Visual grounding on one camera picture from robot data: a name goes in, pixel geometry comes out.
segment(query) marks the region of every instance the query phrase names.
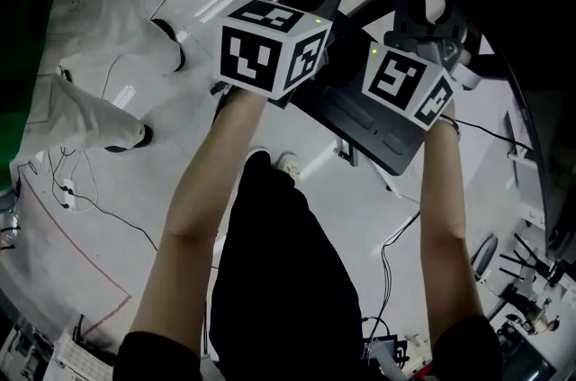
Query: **person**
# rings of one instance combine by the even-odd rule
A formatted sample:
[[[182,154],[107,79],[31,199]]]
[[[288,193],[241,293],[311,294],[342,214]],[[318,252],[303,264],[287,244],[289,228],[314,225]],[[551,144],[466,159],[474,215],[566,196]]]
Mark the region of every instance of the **person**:
[[[144,147],[153,132],[140,120],[55,75],[77,53],[140,58],[160,74],[185,55],[166,21],[149,21],[128,0],[2,0],[0,193],[11,186],[9,163],[55,146]]]
[[[114,381],[201,379],[214,240],[265,103],[248,91],[232,95],[182,176]],[[454,106],[445,113],[454,116]],[[260,150],[244,165],[211,297],[218,368],[228,381],[367,379],[356,290],[295,188],[289,160],[287,172],[274,169]],[[498,381],[500,346],[468,259],[463,190],[457,134],[438,121],[426,137],[421,197],[433,373]],[[350,229],[361,235],[360,222]]]

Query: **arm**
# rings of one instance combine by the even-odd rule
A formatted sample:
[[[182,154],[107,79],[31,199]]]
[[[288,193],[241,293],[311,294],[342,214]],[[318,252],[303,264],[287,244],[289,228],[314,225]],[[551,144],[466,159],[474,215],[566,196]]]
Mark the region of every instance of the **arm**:
[[[237,92],[176,188],[131,331],[175,340],[200,356],[214,240],[266,99]]]
[[[444,111],[455,116],[454,103]],[[468,251],[458,137],[436,122],[424,145],[420,250],[432,346],[456,323],[483,315]]]

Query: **black-and-white marker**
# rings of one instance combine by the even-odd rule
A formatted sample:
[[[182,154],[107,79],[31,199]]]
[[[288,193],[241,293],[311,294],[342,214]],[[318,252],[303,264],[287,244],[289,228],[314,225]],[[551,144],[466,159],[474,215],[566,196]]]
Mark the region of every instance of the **black-and-white marker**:
[[[430,92],[430,96],[414,114],[414,117],[426,125],[432,124],[453,94],[454,90],[446,79],[443,77],[440,78],[434,89]]]
[[[281,51],[279,41],[224,27],[221,74],[272,91]]]
[[[388,51],[369,91],[384,101],[406,110],[426,70],[426,64],[394,51]]]
[[[308,76],[314,70],[326,35],[327,31],[316,33],[296,43],[284,89],[298,83],[301,78]]]
[[[303,13],[299,11],[261,0],[252,0],[229,15],[232,19],[240,19],[284,33],[288,33],[302,16]]]

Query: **red line on floor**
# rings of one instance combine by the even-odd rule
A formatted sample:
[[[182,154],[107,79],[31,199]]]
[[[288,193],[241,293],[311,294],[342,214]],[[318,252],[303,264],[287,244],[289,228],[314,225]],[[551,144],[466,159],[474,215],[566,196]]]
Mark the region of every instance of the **red line on floor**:
[[[42,201],[40,200],[40,198],[36,195],[36,192],[34,191],[34,189],[32,188],[30,182],[28,181],[28,179],[26,178],[25,175],[22,175],[22,177],[24,178],[24,181],[26,181],[26,184],[28,185],[28,187],[30,188],[32,194],[34,195],[34,197],[36,198],[36,200],[38,200],[38,203],[40,204],[40,206],[43,208],[43,210],[46,212],[46,214],[50,217],[50,219],[52,220],[52,222],[54,222],[54,224],[56,225],[56,227],[58,228],[58,230],[60,232],[62,232],[62,235],[64,235],[64,237],[67,238],[67,240],[72,244],[72,246],[78,251],[78,253],[80,253],[86,261],[88,261],[98,272],[100,272],[103,276],[105,276],[108,280],[110,280],[119,290],[123,291],[128,297],[129,299],[132,298],[131,294],[128,293],[124,288],[122,288],[120,285],[118,285],[116,282],[114,282],[112,280],[112,278],[110,276],[108,276],[108,274],[106,274],[103,270],[101,270],[81,249],[80,247],[78,247],[74,241],[72,239],[70,239],[70,237],[68,237],[68,235],[64,232],[64,229],[62,229],[60,227],[60,225],[58,224],[58,222],[54,219],[54,216],[52,216],[52,214],[50,214],[50,212],[48,211],[48,208],[46,208],[46,206],[42,203]]]
[[[84,332],[82,337],[84,338],[90,331],[94,331],[96,328],[98,328],[100,325],[102,325],[108,319],[112,319],[113,316],[116,315],[122,309],[122,307],[124,307],[124,305],[126,305],[126,303],[128,303],[130,301],[131,298],[132,298],[132,296],[130,296],[130,295],[126,296],[124,301],[122,301],[118,305],[118,307],[116,307],[116,309],[114,309],[112,312],[110,312],[108,315],[106,315],[102,320],[100,320],[99,322],[96,322],[94,325],[92,325],[88,330],[86,330]]]

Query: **black shirt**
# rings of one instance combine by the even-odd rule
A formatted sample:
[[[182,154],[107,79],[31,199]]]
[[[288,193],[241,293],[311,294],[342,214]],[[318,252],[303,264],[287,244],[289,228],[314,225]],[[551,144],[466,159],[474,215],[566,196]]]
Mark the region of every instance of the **black shirt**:
[[[258,378],[255,354],[255,376]],[[293,354],[280,354],[279,363],[298,363]],[[484,317],[472,317],[457,323],[436,343],[432,374],[440,381],[500,381],[502,355],[494,330]],[[310,362],[302,366],[309,371]],[[156,334],[129,333],[124,339],[114,367],[113,380],[185,379],[200,381],[200,360],[191,350]]]

